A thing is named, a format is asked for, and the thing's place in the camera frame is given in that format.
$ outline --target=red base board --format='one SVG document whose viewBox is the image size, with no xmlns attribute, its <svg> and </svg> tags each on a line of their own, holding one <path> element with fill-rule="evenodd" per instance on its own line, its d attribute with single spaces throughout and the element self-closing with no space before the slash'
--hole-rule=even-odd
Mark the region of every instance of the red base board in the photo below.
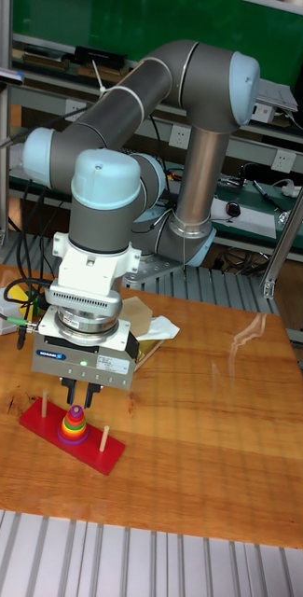
<svg viewBox="0 0 303 597">
<path fill-rule="evenodd" d="M 42 398 L 38 398 L 34 404 L 26 410 L 20 417 L 20 423 L 38 436 L 43 437 L 51 444 L 58 446 L 80 460 L 82 463 L 95 468 L 103 475 L 109 475 L 113 466 L 116 464 L 119 456 L 125 446 L 121 441 L 108 436 L 104 451 L 100 451 L 100 443 L 103 432 L 92 425 L 89 425 L 90 432 L 88 437 L 78 446 L 68 446 L 63 444 L 58 436 L 57 429 L 62 423 L 66 414 L 64 409 L 57 407 L 52 402 L 48 402 L 48 412 L 46 417 L 41 416 Z"/>
</svg>

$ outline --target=paper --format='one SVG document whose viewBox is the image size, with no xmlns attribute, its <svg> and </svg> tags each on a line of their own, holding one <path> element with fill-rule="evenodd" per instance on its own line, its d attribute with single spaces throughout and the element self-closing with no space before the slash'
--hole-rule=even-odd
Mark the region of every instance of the paper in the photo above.
<svg viewBox="0 0 303 597">
<path fill-rule="evenodd" d="M 150 327 L 152 311 L 138 297 L 125 298 L 119 316 L 131 322 L 131 334 L 135 338 L 146 334 Z"/>
<path fill-rule="evenodd" d="M 261 236 L 268 236 L 271 239 L 277 238 L 274 215 L 263 214 L 254 209 L 241 206 L 241 214 L 238 217 L 229 218 L 226 212 L 226 205 L 227 203 L 220 199 L 215 198 L 213 200 L 211 219 L 216 220 L 217 224 L 234 228 L 235 232 L 236 230 L 246 230 L 254 234 L 260 234 Z"/>
<path fill-rule="evenodd" d="M 147 334 L 139 336 L 137 340 L 170 340 L 175 338 L 180 327 L 175 326 L 170 319 L 160 315 L 159 317 L 153 317 L 151 319 L 150 328 Z"/>
<path fill-rule="evenodd" d="M 296 100 L 288 85 L 266 81 L 264 78 L 261 78 L 259 81 L 257 101 L 277 105 L 280 108 L 287 108 L 293 112 L 297 111 Z"/>
</svg>

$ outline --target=white paper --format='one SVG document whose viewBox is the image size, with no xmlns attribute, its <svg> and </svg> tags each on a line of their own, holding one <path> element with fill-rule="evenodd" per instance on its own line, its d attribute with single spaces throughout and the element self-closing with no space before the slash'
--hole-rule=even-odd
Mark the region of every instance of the white paper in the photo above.
<svg viewBox="0 0 303 597">
<path fill-rule="evenodd" d="M 180 327 L 175 326 L 170 319 L 160 315 L 151 319 L 147 334 L 139 336 L 137 340 L 169 340 L 170 338 L 175 338 L 179 330 Z"/>
<path fill-rule="evenodd" d="M 228 226 L 237 230 L 246 230 L 253 232 L 254 234 L 261 234 L 262 236 L 269 236 L 271 239 L 276 238 L 276 224 L 275 218 L 272 214 L 262 214 L 257 212 L 255 209 L 248 209 L 247 207 L 241 206 L 241 214 L 237 217 L 229 218 L 226 212 L 225 201 L 215 198 L 211 208 L 211 219 L 217 220 L 218 224 Z"/>
</svg>

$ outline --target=wooden peg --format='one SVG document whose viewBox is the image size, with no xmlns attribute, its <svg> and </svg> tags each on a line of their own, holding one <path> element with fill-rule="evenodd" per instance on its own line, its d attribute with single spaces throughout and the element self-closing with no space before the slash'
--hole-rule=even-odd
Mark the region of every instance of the wooden peg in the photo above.
<svg viewBox="0 0 303 597">
<path fill-rule="evenodd" d="M 106 425 L 103 430 L 103 436 L 102 436 L 101 444 L 100 444 L 100 451 L 104 451 L 106 440 L 108 438 L 108 433 L 109 433 L 109 426 Z"/>
<path fill-rule="evenodd" d="M 44 390 L 42 397 L 42 417 L 45 418 L 48 412 L 48 390 Z"/>
</svg>

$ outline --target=electrical outlet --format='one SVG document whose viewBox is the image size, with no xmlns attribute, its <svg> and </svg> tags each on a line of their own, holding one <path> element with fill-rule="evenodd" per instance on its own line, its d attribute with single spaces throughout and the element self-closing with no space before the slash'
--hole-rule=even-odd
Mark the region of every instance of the electrical outlet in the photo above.
<svg viewBox="0 0 303 597">
<path fill-rule="evenodd" d="M 275 159 L 272 163 L 271 170 L 278 170 L 278 172 L 291 172 L 292 167 L 296 161 L 296 153 L 291 151 L 277 150 Z"/>
<path fill-rule="evenodd" d="M 189 137 L 189 127 L 179 127 L 177 124 L 173 124 L 169 140 L 169 146 L 179 147 L 180 149 L 187 149 Z"/>
<path fill-rule="evenodd" d="M 77 100 L 66 100 L 65 104 L 65 114 L 69 114 L 70 112 L 74 112 L 75 110 L 80 110 L 81 108 L 85 108 L 85 102 L 78 102 Z M 70 116 L 65 120 L 70 120 L 71 122 L 75 122 L 78 118 L 80 118 L 81 114 L 75 114 L 74 116 Z"/>
</svg>

